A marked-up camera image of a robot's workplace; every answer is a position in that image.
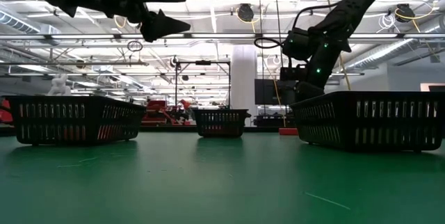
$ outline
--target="metal rack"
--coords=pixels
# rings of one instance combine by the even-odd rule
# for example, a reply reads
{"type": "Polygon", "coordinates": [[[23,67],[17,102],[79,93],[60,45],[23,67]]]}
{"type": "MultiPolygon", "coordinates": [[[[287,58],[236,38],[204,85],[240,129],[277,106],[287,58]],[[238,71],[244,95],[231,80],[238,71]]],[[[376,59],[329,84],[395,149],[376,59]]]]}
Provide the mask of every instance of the metal rack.
{"type": "Polygon", "coordinates": [[[230,66],[230,61],[176,61],[175,62],[175,105],[178,104],[178,76],[185,70],[187,69],[187,67],[191,64],[195,64],[195,65],[212,65],[212,64],[216,64],[217,66],[220,67],[220,69],[227,74],[227,76],[229,77],[229,91],[228,91],[228,97],[229,97],[229,105],[230,105],[230,90],[231,90],[231,72],[232,72],[232,67],[230,66]],[[181,64],[185,64],[185,66],[179,70],[179,65],[181,64]],[[226,71],[221,64],[227,64],[229,66],[229,70],[226,71]]]}

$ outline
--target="green floor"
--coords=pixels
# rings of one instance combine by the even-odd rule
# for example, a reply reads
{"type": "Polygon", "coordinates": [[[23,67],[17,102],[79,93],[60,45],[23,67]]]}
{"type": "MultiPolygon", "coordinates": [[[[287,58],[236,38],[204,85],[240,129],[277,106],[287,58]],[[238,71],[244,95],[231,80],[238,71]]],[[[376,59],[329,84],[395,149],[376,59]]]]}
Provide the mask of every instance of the green floor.
{"type": "Polygon", "coordinates": [[[0,223],[445,223],[445,151],[351,154],[294,137],[0,138],[0,223]]]}

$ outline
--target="white ceiling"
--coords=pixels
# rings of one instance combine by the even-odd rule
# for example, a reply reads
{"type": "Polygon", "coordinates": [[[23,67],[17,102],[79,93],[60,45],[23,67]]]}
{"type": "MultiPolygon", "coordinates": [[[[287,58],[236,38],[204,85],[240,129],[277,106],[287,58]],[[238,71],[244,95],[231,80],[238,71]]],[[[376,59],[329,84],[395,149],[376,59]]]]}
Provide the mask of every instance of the white ceiling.
{"type": "MultiPolygon", "coordinates": [[[[286,33],[290,29],[290,25],[293,21],[293,17],[296,13],[307,6],[323,5],[327,4],[326,0],[188,0],[185,3],[149,3],[148,8],[156,11],[162,9],[166,15],[182,19],[185,22],[191,24],[191,32],[194,33],[252,33],[253,30],[257,33],[277,33],[278,29],[278,16],[280,16],[280,30],[282,33],[286,33]],[[266,10],[264,13],[264,19],[260,24],[257,22],[254,24],[254,29],[251,24],[241,22],[235,15],[231,15],[231,11],[235,11],[239,7],[240,3],[252,4],[253,10],[256,12],[256,16],[259,16],[260,7],[262,10],[266,10]],[[216,14],[216,23],[212,25],[211,9],[214,9],[216,14]]],[[[422,15],[430,12],[430,6],[425,6],[425,1],[429,0],[377,0],[370,8],[368,15],[376,15],[385,13],[388,9],[394,10],[397,3],[409,3],[412,8],[418,8],[415,10],[417,15],[422,15]]],[[[3,6],[14,10],[22,17],[27,17],[31,21],[50,24],[60,29],[62,33],[118,33],[118,30],[123,33],[135,33],[136,29],[128,24],[123,29],[118,28],[114,19],[104,18],[102,13],[97,11],[91,11],[84,9],[89,16],[95,18],[93,24],[84,14],[78,11],[75,18],[68,17],[61,10],[54,8],[48,3],[36,0],[0,0],[3,6]],[[52,11],[56,10],[59,16],[54,16],[52,11]]],[[[436,4],[440,7],[431,16],[424,18],[424,21],[432,19],[437,16],[445,3],[440,1],[436,4]]],[[[328,10],[316,11],[317,13],[328,13],[328,10]]],[[[313,26],[323,19],[321,16],[306,16],[299,19],[298,26],[307,28],[313,26]]],[[[365,18],[359,25],[356,32],[358,33],[375,33],[381,29],[379,26],[380,17],[365,18]]],[[[117,18],[118,23],[123,23],[123,18],[117,18]]],[[[396,22],[395,25],[401,31],[408,31],[412,29],[411,24],[401,24],[396,22]]],[[[0,25],[0,33],[19,33],[11,28],[0,25]]],[[[168,45],[170,47],[152,47],[143,49],[140,52],[140,58],[142,61],[148,62],[150,65],[147,67],[141,66],[115,66],[115,71],[119,72],[168,72],[162,65],[159,64],[154,55],[159,56],[165,65],[168,64],[169,58],[172,56],[178,56],[182,60],[200,60],[200,59],[217,59],[221,58],[226,60],[226,56],[230,58],[232,55],[232,48],[237,42],[223,41],[218,44],[215,43],[198,43],[193,47],[175,47],[175,44],[184,44],[190,42],[190,40],[169,40],[168,45]]],[[[351,54],[344,54],[346,60],[352,59],[354,56],[367,51],[374,45],[370,44],[357,44],[353,46],[353,52],[351,54]]],[[[60,53],[64,49],[56,50],[56,53],[60,53]]],[[[35,53],[48,56],[49,51],[42,49],[33,49],[35,53]]],[[[272,70],[276,70],[279,65],[274,64],[273,58],[275,55],[280,55],[280,49],[271,49],[264,52],[268,57],[268,67],[272,70]]],[[[117,48],[77,48],[71,50],[69,54],[61,56],[60,61],[69,61],[73,58],[89,59],[94,56],[97,61],[116,61],[121,56],[121,53],[117,48]]],[[[190,67],[190,72],[217,72],[220,70],[217,66],[206,67],[203,70],[202,67],[190,67]]],[[[166,81],[161,78],[149,78],[149,77],[135,77],[143,84],[149,84],[156,86],[166,85],[166,81]]],[[[206,79],[191,77],[189,83],[224,83],[227,77],[221,71],[219,77],[207,77],[206,79]]]]}

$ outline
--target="basket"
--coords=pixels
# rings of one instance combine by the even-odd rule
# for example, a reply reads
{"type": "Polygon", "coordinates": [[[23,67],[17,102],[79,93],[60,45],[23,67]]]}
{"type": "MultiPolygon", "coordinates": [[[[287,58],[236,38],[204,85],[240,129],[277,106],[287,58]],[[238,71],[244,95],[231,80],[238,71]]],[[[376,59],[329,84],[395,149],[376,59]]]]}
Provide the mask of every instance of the basket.
{"type": "Polygon", "coordinates": [[[445,93],[335,92],[291,105],[300,139],[348,151],[436,150],[445,93]]]}
{"type": "Polygon", "coordinates": [[[92,96],[7,96],[23,144],[97,144],[135,138],[145,107],[92,96]]]}
{"type": "Polygon", "coordinates": [[[202,137],[240,137],[247,109],[193,110],[197,132],[202,137]]]}

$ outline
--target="pillar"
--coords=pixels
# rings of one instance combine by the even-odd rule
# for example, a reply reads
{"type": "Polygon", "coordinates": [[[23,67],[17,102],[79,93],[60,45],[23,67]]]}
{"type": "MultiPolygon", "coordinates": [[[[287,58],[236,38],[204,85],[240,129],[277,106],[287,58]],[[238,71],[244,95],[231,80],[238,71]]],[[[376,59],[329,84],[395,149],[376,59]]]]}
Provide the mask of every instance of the pillar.
{"type": "MultiPolygon", "coordinates": [[[[231,108],[248,109],[248,113],[257,114],[255,105],[254,80],[257,78],[257,48],[253,45],[235,45],[232,54],[232,90],[231,108]]],[[[245,119],[245,126],[250,126],[252,119],[245,119]]]]}

